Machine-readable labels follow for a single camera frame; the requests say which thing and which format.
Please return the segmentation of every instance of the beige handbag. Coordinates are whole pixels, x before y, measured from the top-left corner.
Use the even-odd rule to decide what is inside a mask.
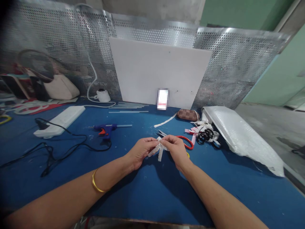
[[[33,69],[23,67],[20,64],[20,57],[26,52],[37,52],[39,54],[45,55],[52,64],[54,78],[48,78]],[[24,74],[27,74],[29,76],[36,76],[42,80],[42,82],[44,83],[44,87],[51,99],[70,100],[79,95],[79,90],[77,89],[77,87],[67,77],[65,77],[59,72],[56,63],[47,54],[33,49],[25,49],[18,53],[16,62],[18,67]]]

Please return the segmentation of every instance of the green wall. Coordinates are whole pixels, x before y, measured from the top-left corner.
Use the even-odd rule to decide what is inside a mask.
[[[273,31],[294,0],[206,0],[201,26]]]
[[[257,82],[244,102],[282,106],[305,87],[305,25]]]

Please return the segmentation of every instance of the bubble wrap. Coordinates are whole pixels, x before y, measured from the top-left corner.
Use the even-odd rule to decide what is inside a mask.
[[[283,161],[271,146],[235,111],[221,106],[204,107],[232,152],[260,162],[284,177]]]

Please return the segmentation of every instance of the fingers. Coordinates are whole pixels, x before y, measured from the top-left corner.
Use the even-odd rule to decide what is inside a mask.
[[[148,138],[142,138],[143,141],[145,142],[151,142],[151,141],[157,141],[157,139],[153,138],[153,137],[148,137]]]
[[[167,136],[163,137],[162,139],[166,140],[172,144],[175,144],[175,145],[177,145],[181,140],[180,138],[173,136],[173,135],[167,135]]]
[[[153,140],[151,142],[146,142],[145,143],[145,146],[146,146],[147,149],[154,148],[157,145],[159,145],[159,141],[157,141],[157,140],[155,140],[155,141]]]
[[[165,139],[160,140],[161,144],[164,145],[168,150],[171,150],[172,144]]]

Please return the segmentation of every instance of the checkered pouch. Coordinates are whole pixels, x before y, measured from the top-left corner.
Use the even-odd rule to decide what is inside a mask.
[[[178,111],[177,116],[181,119],[186,119],[190,121],[199,121],[199,114],[194,111],[194,110],[186,110],[186,109],[181,109]]]

